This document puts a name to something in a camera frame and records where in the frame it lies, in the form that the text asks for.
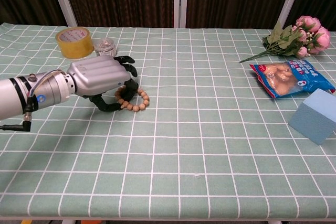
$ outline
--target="robotic arm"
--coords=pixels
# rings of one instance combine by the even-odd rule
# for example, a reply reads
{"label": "robotic arm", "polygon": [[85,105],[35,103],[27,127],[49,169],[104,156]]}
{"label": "robotic arm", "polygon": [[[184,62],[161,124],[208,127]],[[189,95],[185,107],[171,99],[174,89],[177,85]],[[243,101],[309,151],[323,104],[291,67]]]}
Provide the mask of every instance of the robotic arm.
{"label": "robotic arm", "polygon": [[129,56],[98,56],[72,62],[67,72],[52,70],[0,81],[0,120],[24,114],[22,125],[1,125],[0,130],[30,131],[31,114],[69,100],[71,94],[88,98],[99,110],[120,110],[119,103],[106,104],[102,94],[125,85],[121,97],[130,101],[139,85],[131,78],[137,70]]}

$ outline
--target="flower bouquet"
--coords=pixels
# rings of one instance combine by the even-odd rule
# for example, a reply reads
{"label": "flower bouquet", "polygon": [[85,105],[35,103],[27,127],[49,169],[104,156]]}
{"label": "flower bouquet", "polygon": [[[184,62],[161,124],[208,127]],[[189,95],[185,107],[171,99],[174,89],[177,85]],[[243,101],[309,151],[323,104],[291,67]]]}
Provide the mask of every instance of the flower bouquet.
{"label": "flower bouquet", "polygon": [[262,38],[265,51],[249,57],[239,63],[259,58],[263,55],[282,55],[304,58],[318,54],[327,49],[330,44],[330,34],[327,29],[321,26],[317,18],[301,16],[296,20],[294,26],[281,28],[277,23],[267,37]]}

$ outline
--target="clear plastic container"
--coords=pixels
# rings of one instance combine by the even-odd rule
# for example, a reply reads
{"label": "clear plastic container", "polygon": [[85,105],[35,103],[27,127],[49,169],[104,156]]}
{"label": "clear plastic container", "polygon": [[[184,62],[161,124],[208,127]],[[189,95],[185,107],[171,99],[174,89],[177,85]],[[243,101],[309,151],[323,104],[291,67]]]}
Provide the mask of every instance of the clear plastic container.
{"label": "clear plastic container", "polygon": [[112,57],[117,55],[117,47],[113,39],[104,38],[94,41],[95,52],[97,56],[110,55]]}

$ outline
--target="green checkered tablecloth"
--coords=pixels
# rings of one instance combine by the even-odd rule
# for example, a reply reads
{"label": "green checkered tablecloth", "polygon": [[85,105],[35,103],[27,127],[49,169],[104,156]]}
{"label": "green checkered tablecloth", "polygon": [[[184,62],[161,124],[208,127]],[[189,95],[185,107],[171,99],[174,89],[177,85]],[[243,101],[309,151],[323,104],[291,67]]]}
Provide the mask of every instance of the green checkered tablecloth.
{"label": "green checkered tablecloth", "polygon": [[[67,70],[62,29],[2,24],[0,79]],[[151,104],[106,113],[72,95],[34,112],[30,133],[2,131],[0,218],[336,219],[335,133],[317,146],[292,129],[309,94],[273,100],[249,67],[284,58],[238,63],[269,30],[89,30],[136,60]],[[331,39],[308,60],[335,84]]]}

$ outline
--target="bead bracelet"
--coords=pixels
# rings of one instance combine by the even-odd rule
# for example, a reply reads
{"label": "bead bracelet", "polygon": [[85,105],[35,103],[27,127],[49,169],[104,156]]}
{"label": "bead bracelet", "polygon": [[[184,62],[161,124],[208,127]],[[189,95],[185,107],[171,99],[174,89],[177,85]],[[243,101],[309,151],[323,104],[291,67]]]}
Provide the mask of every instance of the bead bracelet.
{"label": "bead bracelet", "polygon": [[147,106],[149,106],[149,96],[142,89],[138,89],[137,93],[138,93],[138,95],[140,95],[142,97],[143,103],[141,103],[139,105],[133,105],[132,103],[122,99],[121,96],[120,96],[120,93],[125,88],[126,88],[126,86],[118,88],[117,91],[114,94],[116,100],[121,105],[121,107],[120,107],[121,109],[126,108],[128,110],[133,110],[134,112],[138,112],[139,110],[144,110],[144,109],[146,109]]}

